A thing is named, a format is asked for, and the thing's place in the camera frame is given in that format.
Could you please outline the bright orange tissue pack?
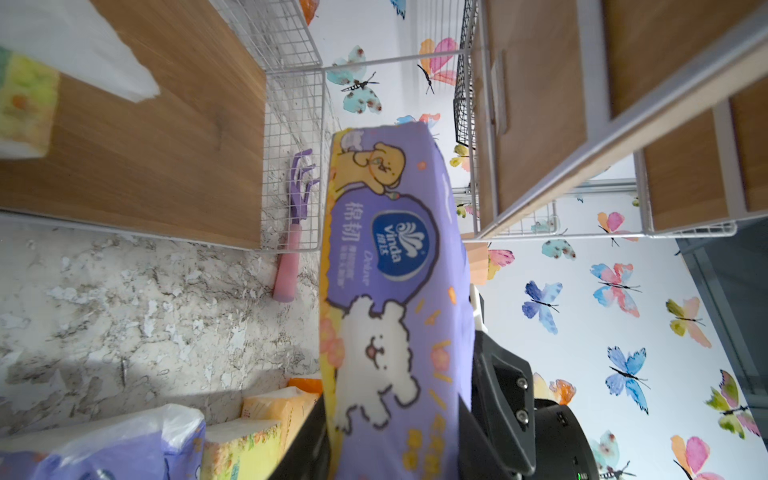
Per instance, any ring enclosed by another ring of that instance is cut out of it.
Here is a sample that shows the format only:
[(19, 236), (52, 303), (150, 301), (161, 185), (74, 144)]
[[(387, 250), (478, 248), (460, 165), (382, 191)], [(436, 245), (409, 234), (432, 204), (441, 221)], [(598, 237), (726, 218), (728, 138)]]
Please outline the bright orange tissue pack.
[(289, 387), (295, 387), (307, 393), (312, 393), (317, 395), (323, 394), (322, 381), (317, 378), (292, 377), (288, 380), (287, 385)]

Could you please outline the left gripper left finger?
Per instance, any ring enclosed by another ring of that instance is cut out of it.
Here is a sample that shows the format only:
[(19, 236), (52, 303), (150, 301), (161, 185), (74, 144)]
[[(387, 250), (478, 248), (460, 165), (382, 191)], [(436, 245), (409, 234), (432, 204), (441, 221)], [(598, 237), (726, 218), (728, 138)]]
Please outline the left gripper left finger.
[(330, 462), (326, 409), (320, 396), (269, 480), (327, 480)]

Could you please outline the green-white tissue pack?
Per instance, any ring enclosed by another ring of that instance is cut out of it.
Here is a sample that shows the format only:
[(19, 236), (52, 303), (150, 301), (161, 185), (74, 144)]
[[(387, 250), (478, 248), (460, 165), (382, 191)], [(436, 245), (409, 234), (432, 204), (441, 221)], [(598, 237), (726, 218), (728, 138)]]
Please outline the green-white tissue pack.
[(201, 479), (268, 479), (282, 458), (281, 422), (236, 419), (205, 432)]

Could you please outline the pale orange tissue pack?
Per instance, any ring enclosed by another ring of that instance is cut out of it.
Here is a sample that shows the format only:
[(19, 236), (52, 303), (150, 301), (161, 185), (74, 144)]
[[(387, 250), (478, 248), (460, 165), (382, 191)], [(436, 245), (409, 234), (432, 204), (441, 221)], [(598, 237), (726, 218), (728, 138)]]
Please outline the pale orange tissue pack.
[(280, 446), (285, 455), (300, 432), (320, 395), (290, 386), (269, 393), (247, 397), (241, 417), (252, 420), (276, 420), (280, 427)]

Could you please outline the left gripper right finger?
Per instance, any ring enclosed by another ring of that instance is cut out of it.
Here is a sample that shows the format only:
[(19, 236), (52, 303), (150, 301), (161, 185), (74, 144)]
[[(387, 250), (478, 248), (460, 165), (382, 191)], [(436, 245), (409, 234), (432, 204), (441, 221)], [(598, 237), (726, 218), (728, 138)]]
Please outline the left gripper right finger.
[(497, 405), (490, 409), (480, 408), (484, 417), (479, 421), (459, 397), (459, 478), (464, 480), (516, 478), (502, 461), (492, 441), (483, 430), (483, 424), (491, 420), (505, 420)]

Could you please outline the yellow tissue pack bottom shelf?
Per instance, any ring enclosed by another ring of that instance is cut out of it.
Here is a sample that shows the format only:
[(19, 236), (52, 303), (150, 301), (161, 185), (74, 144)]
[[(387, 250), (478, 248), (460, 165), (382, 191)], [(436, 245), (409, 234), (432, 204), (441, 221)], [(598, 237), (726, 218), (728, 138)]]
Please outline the yellow tissue pack bottom shelf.
[(159, 84), (90, 1), (1, 3), (1, 158), (49, 151), (60, 75), (138, 103)]

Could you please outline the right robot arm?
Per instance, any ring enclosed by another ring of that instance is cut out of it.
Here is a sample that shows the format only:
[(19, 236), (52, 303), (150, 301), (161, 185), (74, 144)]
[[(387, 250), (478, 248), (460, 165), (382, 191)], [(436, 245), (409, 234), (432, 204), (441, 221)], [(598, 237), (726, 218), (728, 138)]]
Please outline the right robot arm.
[(487, 333), (483, 300), (475, 321), (471, 405), (460, 407), (462, 479), (597, 479), (596, 461), (569, 407), (534, 396), (534, 372)]

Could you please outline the purple tissue pack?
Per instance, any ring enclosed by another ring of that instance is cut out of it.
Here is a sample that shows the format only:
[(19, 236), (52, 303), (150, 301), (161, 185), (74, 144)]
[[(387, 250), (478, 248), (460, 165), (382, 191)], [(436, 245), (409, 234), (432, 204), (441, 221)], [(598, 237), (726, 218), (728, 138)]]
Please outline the purple tissue pack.
[(198, 479), (206, 423), (178, 404), (1, 440), (3, 479)]
[(333, 479), (455, 479), (471, 398), (470, 267), (421, 122), (335, 134), (319, 270)]

